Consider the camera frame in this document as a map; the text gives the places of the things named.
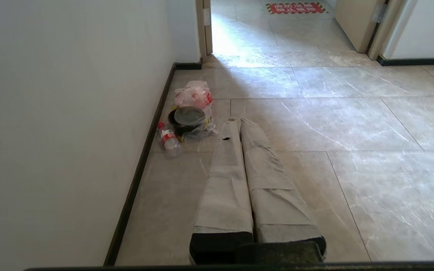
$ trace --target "black baseboard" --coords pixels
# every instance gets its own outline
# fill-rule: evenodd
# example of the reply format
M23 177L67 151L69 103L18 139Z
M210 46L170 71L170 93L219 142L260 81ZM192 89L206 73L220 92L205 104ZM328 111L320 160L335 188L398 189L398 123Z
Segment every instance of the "black baseboard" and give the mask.
M197 63L175 63L175 69L202 69L202 58Z
M172 65L172 69L170 70L170 73L168 75L162 95L160 96L160 101L158 103L157 109L155 110L155 114L153 114L152 123L150 125L150 129L148 129L147 138L145 139L145 144L143 145L142 153L140 154L140 159L138 160L135 174L133 180L131 181L130 189L125 199L125 204L122 212L120 213L120 218L118 219L117 227L115 229L115 233L113 234L112 242L110 243L110 247L108 248L107 257L105 258L103 266L114 266L117 260L118 251L124 238L125 229L131 213L131 208L133 207L133 203L135 201L138 186L140 185L143 170L145 169L145 164L147 163L148 154L150 153L150 147L152 146L152 141L155 137L157 124L160 120L160 115L162 115L165 100L167 99L167 94L170 90L170 84L172 83L172 79L174 78L175 70L176 65L174 64Z
M434 58L386 59L378 56L376 61L382 66L434 65Z

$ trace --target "gray wrapping paper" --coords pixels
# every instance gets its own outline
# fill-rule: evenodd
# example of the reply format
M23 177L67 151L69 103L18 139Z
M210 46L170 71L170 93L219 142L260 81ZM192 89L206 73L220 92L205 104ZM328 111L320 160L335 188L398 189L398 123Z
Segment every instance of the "gray wrapping paper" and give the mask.
M254 223L237 121L226 121L218 137L194 233L252 234Z
M306 202L260 126L241 119L241 142L258 242L322 238Z

